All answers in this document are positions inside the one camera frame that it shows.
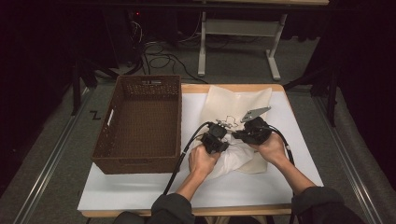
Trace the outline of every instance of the person's left hand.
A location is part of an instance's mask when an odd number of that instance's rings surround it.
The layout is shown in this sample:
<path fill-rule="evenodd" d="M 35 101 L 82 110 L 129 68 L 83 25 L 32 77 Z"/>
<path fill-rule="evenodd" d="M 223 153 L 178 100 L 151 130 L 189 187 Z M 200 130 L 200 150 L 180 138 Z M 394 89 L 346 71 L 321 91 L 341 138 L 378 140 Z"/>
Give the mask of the person's left hand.
<path fill-rule="evenodd" d="M 199 145 L 191 150 L 189 156 L 190 172 L 201 177 L 207 177 L 214 169 L 220 153 L 208 154 L 203 145 Z"/>

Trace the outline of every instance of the hand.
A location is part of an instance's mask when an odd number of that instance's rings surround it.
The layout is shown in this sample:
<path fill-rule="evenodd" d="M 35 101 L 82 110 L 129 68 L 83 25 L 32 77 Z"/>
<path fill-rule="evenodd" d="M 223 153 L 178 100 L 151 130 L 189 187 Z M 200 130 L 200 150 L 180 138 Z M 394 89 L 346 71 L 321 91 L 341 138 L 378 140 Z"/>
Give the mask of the hand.
<path fill-rule="evenodd" d="M 249 144 L 249 146 L 258 150 L 266 161 L 274 165 L 288 160 L 282 138 L 277 133 L 271 133 L 270 137 L 259 146 L 252 144 Z"/>
<path fill-rule="evenodd" d="M 203 145 L 193 148 L 189 156 L 190 172 L 206 178 L 213 171 L 219 157 L 219 152 L 208 154 Z"/>

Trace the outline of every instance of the sleeve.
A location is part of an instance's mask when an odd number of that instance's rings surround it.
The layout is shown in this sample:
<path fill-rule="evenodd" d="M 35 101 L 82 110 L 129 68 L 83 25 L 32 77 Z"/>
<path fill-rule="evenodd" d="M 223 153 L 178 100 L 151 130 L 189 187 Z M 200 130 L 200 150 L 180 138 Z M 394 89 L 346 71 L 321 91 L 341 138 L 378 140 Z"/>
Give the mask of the sleeve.
<path fill-rule="evenodd" d="M 191 203 L 183 196 L 173 193 L 161 195 L 155 201 L 151 207 L 151 218 L 148 224 L 193 224 L 194 220 Z"/>
<path fill-rule="evenodd" d="M 291 211 L 302 223 L 364 223 L 344 205 L 343 197 L 326 187 L 312 187 L 291 200 Z"/>

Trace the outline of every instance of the brown wicker basket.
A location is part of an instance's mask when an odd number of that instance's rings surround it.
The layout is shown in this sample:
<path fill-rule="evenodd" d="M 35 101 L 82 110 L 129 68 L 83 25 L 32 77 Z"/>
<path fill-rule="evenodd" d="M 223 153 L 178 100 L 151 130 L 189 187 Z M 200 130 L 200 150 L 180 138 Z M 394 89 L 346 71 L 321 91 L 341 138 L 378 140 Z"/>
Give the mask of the brown wicker basket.
<path fill-rule="evenodd" d="M 171 173 L 180 132 L 180 76 L 120 76 L 92 161 L 107 175 Z"/>

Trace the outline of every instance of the white cloth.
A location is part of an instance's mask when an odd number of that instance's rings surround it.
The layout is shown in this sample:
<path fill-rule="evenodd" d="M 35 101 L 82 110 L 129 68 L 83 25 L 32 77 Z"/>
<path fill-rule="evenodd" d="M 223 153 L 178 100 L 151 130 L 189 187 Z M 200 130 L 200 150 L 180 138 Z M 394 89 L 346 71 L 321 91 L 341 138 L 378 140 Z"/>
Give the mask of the white cloth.
<path fill-rule="evenodd" d="M 211 86 L 206 97 L 204 108 L 201 112 L 201 123 L 224 120 L 231 123 L 232 131 L 243 130 L 244 124 L 241 118 L 251 109 L 267 107 L 271 98 L 272 89 L 251 92 L 233 92 L 226 89 Z M 200 134 L 207 132 L 203 128 Z M 243 143 L 242 140 L 234 139 L 230 132 L 224 137 L 230 146 L 221 153 L 212 173 L 206 179 L 216 178 L 226 175 L 231 171 L 240 171 L 246 174 L 256 174 L 266 171 L 267 162 L 260 153 Z"/>

